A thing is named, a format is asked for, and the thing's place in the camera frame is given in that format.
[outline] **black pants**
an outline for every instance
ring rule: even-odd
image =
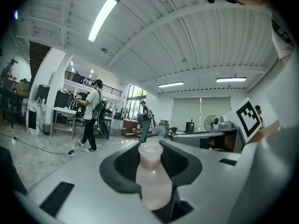
[[[95,119],[84,120],[85,130],[84,135],[82,139],[82,143],[86,143],[87,139],[90,143],[90,146],[93,150],[97,149],[97,146],[95,145],[95,139],[94,139],[94,133],[93,133],[93,125],[95,123]]]

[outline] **fluorescent light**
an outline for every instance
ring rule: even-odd
[[[94,21],[88,40],[90,40],[91,42],[95,41],[104,21],[106,20],[106,18],[108,17],[108,15],[110,14],[110,12],[112,11],[112,9],[115,7],[116,4],[117,4],[116,0],[107,0],[105,2],[96,20]]]
[[[16,20],[18,20],[18,10],[16,10],[16,12],[14,13],[14,18],[15,18]]]
[[[175,85],[183,85],[184,82],[180,81],[180,82],[175,82],[175,83],[169,83],[169,84],[160,84],[158,85],[159,88],[163,88],[163,87],[168,87],[168,86],[175,86]]]
[[[234,82],[234,81],[245,81],[246,77],[228,77],[228,78],[217,78],[216,82]]]

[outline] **tiled floor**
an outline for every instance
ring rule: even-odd
[[[15,124],[14,129],[12,129],[9,122],[0,119],[0,133],[17,137],[27,144],[55,153],[67,154],[74,148],[74,145],[84,129],[82,127],[76,127],[76,130],[76,133],[79,135],[75,135],[74,139],[71,139],[71,136],[65,133],[54,133],[53,137],[43,134],[40,137],[36,137],[27,134],[24,126]],[[154,136],[148,138],[148,141],[160,139],[163,138]],[[109,140],[104,140],[99,135],[96,135],[98,152],[111,145],[117,145],[130,140],[138,140],[138,138],[110,136]],[[16,170],[28,191],[66,162],[78,158],[81,155],[88,155],[84,152],[85,148],[82,148],[79,144],[77,144],[75,152],[72,155],[50,154],[25,145],[19,140],[16,141],[16,144],[12,144],[11,138],[3,136],[2,134],[0,134],[0,146],[10,150]]]

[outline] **fan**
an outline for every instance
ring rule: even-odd
[[[210,115],[206,118],[205,122],[204,122],[204,126],[206,131],[211,131],[213,128],[213,123],[214,123],[214,119],[216,118],[216,115]]]

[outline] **sneaker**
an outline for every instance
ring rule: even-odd
[[[81,147],[85,147],[85,143],[82,143],[82,140],[79,140],[79,144]]]
[[[86,153],[91,153],[91,152],[94,152],[94,151],[97,151],[96,149],[92,149],[92,148],[89,148],[89,149],[86,149],[85,152]]]

